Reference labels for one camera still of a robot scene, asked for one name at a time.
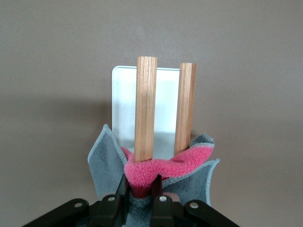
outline wooden stick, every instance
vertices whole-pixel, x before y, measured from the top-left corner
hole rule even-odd
[[[134,161],[152,159],[158,58],[138,57]]]
[[[175,155],[186,150],[190,144],[190,133],[194,108],[195,79],[196,64],[181,63],[175,136]]]

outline gray cloth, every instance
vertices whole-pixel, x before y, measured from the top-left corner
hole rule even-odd
[[[213,146],[213,140],[203,134],[191,143]],[[190,200],[201,200],[210,205],[210,183],[215,166],[220,160],[207,161],[195,171],[181,177],[166,179],[162,182],[163,191],[177,194],[182,205]],[[105,194],[115,193],[127,159],[119,147],[116,138],[107,125],[92,147],[88,163],[95,184],[97,196],[102,199]],[[130,207],[126,226],[149,226],[152,215],[151,197],[134,198],[130,194]]]

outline fabric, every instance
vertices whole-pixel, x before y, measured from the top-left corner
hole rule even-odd
[[[210,156],[213,147],[213,140],[207,134],[203,134],[191,143],[190,149],[184,151],[189,156],[183,157],[184,152],[182,152],[179,157],[175,156],[169,161],[165,160],[169,162],[169,168],[163,168],[159,171],[158,167],[163,167],[163,160],[148,161],[157,164],[156,168],[150,168],[152,170],[151,175],[157,176],[160,173],[166,177],[162,181],[163,191],[177,194],[182,205],[194,199],[202,200],[210,205],[211,177],[219,159],[207,162],[205,160]],[[134,188],[132,191],[134,196],[143,197],[147,195],[153,176],[148,177],[148,181],[144,181],[143,187],[136,188],[137,184],[140,184],[140,181],[144,178],[144,174],[140,176],[141,180],[135,179],[134,181],[131,175],[134,172],[137,173],[138,168],[148,169],[148,166],[144,167],[144,165],[148,165],[148,162],[141,163],[139,167],[137,163],[133,162],[132,156],[133,154],[130,151],[119,147],[112,131],[107,125],[104,125],[88,156],[89,168],[97,196],[100,199],[103,198],[105,193],[115,193],[124,173],[131,187]],[[182,165],[182,170],[179,171],[178,167]],[[152,213],[151,197],[147,196],[140,199],[134,196],[130,194],[130,208],[126,226],[149,226]]]
[[[211,155],[214,145],[200,143],[174,156],[170,160],[152,159],[144,162],[134,162],[134,153],[122,148],[128,162],[125,165],[125,175],[136,198],[148,196],[152,182],[161,175],[163,179],[185,176],[199,166]]]

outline white board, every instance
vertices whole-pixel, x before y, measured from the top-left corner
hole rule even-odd
[[[120,146],[134,151],[137,68],[116,66],[112,71],[112,131]],[[153,158],[170,159],[178,105],[179,69],[157,68]]]

